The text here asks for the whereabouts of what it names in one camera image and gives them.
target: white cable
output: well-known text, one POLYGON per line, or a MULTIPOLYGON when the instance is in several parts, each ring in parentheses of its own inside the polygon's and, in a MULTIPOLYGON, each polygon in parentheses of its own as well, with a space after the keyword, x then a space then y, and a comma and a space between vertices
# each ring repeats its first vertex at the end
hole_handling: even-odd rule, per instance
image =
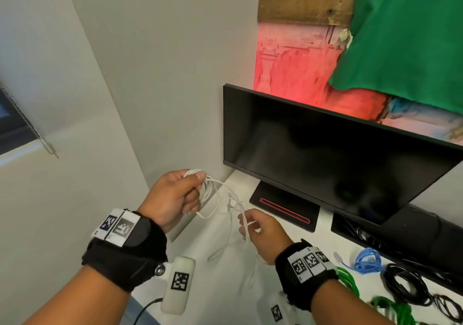
MULTIPOLYGON (((196 174, 200 171, 203 171, 201 169, 192 169, 192 170, 188 170, 185 175, 185 176, 188 176, 188 175, 193 175, 193 174, 196 174)), ((252 224, 253 222, 249 222, 247 221, 246 219, 246 209, 245 209, 245 202, 243 201, 240 201, 239 197, 236 195, 236 193, 225 183, 219 181, 219 180, 215 180, 212 176, 210 175, 206 175, 205 176, 205 180, 203 182, 203 186, 204 186, 204 196, 201 198, 200 200, 200 209, 203 208, 204 204, 209 200, 209 198, 213 195, 213 194, 217 194, 217 205, 215 206, 215 208, 213 209, 213 211, 207 215, 207 216, 203 216, 199 211, 196 212, 196 214, 203 218, 203 219, 209 219, 211 216, 213 216, 216 212, 219 211, 219 208, 220 206, 222 205, 222 203, 225 203, 226 201, 231 201, 231 200, 234 200, 236 202, 236 205, 235 206, 231 206, 230 204, 228 205, 228 208, 233 208, 237 211, 239 211, 242 216, 243 216, 243 226, 245 228, 245 238, 246 238, 246 245, 249 246, 249 242, 250 242, 250 237, 249 237, 249 230, 248 230, 248 226, 250 224, 252 224), (220 197, 218 195, 218 188, 217 188, 217 184, 221 184, 222 186, 224 186, 225 188, 228 189, 229 191, 229 198, 228 199, 224 199, 224 200, 220 200, 220 197)), ((231 217, 231 210, 227 210, 226 212, 224 213, 220 213, 219 214, 227 214, 227 213, 230 213, 230 217, 231 217)), ((215 261, 217 259, 219 259, 221 256, 222 256, 222 253, 223 251, 225 250, 225 248, 228 246, 228 241, 230 240, 230 236, 232 235, 232 225, 233 225, 233 221, 231 220, 231 225, 230 225, 230 234, 228 235, 228 239, 227 239, 227 242, 226 244, 219 248, 217 251, 215 251, 214 253, 212 253, 208 258, 207 258, 207 261, 208 262, 212 262, 212 261, 215 261)), ((256 265, 254 267, 254 270, 252 272, 252 274, 250 275, 250 280, 249 280, 249 284, 248 286, 251 288, 253 285, 254 285, 254 278, 255 278, 255 275, 256 275, 256 272, 257 272, 257 269, 258 269, 258 264, 259 264, 259 255, 257 255, 257 260, 256 260, 256 265)))

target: white device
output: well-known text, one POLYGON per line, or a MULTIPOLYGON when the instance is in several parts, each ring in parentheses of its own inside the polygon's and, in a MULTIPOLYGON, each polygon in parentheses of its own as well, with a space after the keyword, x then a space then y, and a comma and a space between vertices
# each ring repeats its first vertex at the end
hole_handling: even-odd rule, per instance
POLYGON ((290 305, 283 291, 272 293, 268 298, 269 310, 278 325, 300 324, 296 308, 290 305))
POLYGON ((165 314, 182 315, 187 307, 196 262, 187 257, 175 257, 173 263, 164 263, 156 269, 156 275, 167 282, 161 311, 165 314))

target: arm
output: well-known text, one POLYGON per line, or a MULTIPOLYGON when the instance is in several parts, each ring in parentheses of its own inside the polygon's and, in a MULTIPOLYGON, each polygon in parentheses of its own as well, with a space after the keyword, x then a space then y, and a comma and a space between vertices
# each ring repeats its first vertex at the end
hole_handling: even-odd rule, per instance
MULTIPOLYGON (((243 217, 240 215, 238 218, 241 224, 239 231, 244 236, 243 217)), ((268 264, 275 265, 277 257, 294 242, 274 217, 258 209, 246 211, 246 219, 253 221, 249 225, 249 236, 260 256, 268 264)), ((328 280, 319 286, 305 308, 311 309, 317 325, 393 325, 337 280, 328 280)))
MULTIPOLYGON (((174 228, 182 215, 200 208, 199 190, 205 173, 183 178, 186 172, 187 169, 162 176, 138 209, 164 233, 174 228)), ((130 293, 86 265, 25 325, 116 325, 129 297, 130 293)))

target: wrist band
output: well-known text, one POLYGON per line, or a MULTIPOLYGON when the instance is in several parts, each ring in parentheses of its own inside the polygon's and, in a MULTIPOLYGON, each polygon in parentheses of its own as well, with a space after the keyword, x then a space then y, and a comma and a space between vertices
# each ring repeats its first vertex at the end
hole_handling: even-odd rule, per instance
POLYGON ((302 310, 311 310, 313 296, 321 285, 338 280, 333 263, 304 240, 281 252, 275 267, 289 303, 302 310))
POLYGON ((113 210, 92 236, 82 265, 89 265, 126 292, 153 277, 156 268, 167 261, 164 232, 138 212, 113 210))

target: black wrist strap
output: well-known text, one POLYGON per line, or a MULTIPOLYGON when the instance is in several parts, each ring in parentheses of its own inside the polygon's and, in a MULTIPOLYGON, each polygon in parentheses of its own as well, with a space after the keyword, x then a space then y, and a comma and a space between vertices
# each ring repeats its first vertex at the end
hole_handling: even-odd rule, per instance
MULTIPOLYGON (((303 251, 307 247, 312 248, 312 245, 306 241, 297 242, 289 246, 276 258, 275 267, 289 303, 299 309, 311 311, 313 296, 320 286, 328 280, 338 280, 339 278, 335 269, 325 268, 322 272, 319 272, 316 275, 311 274, 312 276, 310 278, 305 281, 301 281, 298 274, 295 272, 294 266, 292 266, 288 261, 288 258, 297 252, 303 251)), ((318 252, 314 253, 317 254, 317 256, 314 257, 314 264, 316 263, 317 268, 320 268, 321 264, 331 264, 323 253, 321 253, 318 249, 316 250, 318 252)), ((310 268, 308 268, 307 263, 305 261, 301 261, 301 263, 303 263, 303 268, 305 268, 304 272, 310 273, 310 268)))
POLYGON ((82 256, 82 265, 112 281, 126 292, 155 274, 155 269, 167 261, 167 238, 152 220, 142 217, 139 229, 134 229, 122 247, 93 238, 82 256))

